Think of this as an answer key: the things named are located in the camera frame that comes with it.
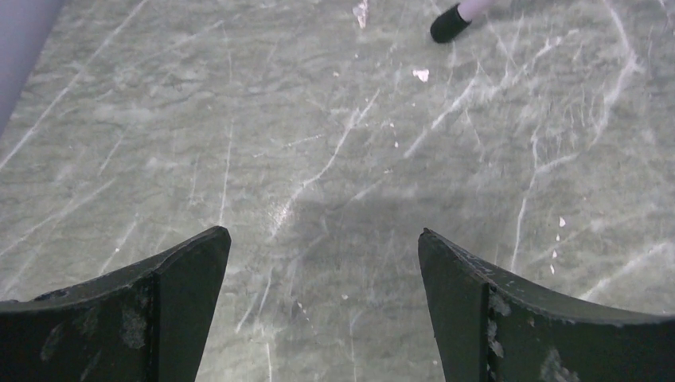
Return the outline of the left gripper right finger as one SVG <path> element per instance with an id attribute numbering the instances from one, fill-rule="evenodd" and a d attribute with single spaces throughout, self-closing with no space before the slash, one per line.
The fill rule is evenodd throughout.
<path id="1" fill-rule="evenodd" d="M 549 290 L 424 230 L 418 257 L 448 381 L 671 381 L 674 319 Z"/>

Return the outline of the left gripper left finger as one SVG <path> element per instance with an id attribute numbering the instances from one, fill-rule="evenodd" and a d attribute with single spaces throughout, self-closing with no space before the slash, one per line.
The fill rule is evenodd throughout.
<path id="1" fill-rule="evenodd" d="M 195 380 L 231 242 L 215 226 L 87 282 L 2 302 L 2 380 Z"/>

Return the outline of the lilac music stand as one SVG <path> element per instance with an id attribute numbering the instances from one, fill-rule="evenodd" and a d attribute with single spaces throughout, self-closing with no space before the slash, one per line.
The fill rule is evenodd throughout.
<path id="1" fill-rule="evenodd" d="M 497 0 L 464 0 L 440 14 L 431 24 L 430 35 L 437 44 L 452 42 L 474 19 L 484 14 Z"/>

